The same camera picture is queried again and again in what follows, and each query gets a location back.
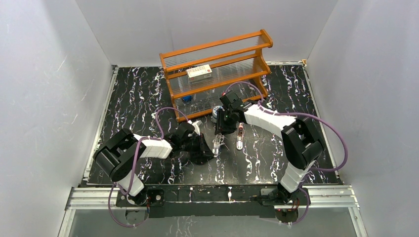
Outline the white stapler part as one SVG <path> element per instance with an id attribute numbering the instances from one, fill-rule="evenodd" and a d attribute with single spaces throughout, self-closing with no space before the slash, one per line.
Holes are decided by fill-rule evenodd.
<path id="1" fill-rule="evenodd" d="M 216 134 L 214 140 L 213 140 L 213 148 L 212 148 L 212 153 L 214 157 L 217 157 L 219 155 L 219 149 L 220 149 L 220 145 L 221 145 L 221 138 L 222 138 L 222 134 L 218 133 Z"/>

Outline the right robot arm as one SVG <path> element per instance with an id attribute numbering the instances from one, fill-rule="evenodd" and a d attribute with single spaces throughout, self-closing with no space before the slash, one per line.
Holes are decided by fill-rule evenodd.
<path id="1" fill-rule="evenodd" d="M 223 94 L 220 101 L 222 107 L 217 110 L 217 133 L 233 133 L 239 123 L 245 123 L 267 130 L 282 139 L 288 159 L 285 173 L 275 189 L 262 191 L 253 200 L 259 203 L 292 204 L 310 168 L 325 150 L 325 143 L 312 118 L 281 115 L 264 107 L 260 101 L 243 101 L 232 91 Z"/>

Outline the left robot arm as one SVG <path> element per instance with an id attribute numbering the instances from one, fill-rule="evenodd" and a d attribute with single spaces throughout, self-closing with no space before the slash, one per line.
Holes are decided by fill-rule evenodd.
<path id="1" fill-rule="evenodd" d="M 152 195 L 135 173 L 137 162 L 141 158 L 168 159 L 179 155 L 186 155 L 194 164 L 214 157 L 196 123 L 182 122 L 163 138 L 140 136 L 124 128 L 94 152 L 93 160 L 129 203 L 145 205 L 152 201 Z"/>

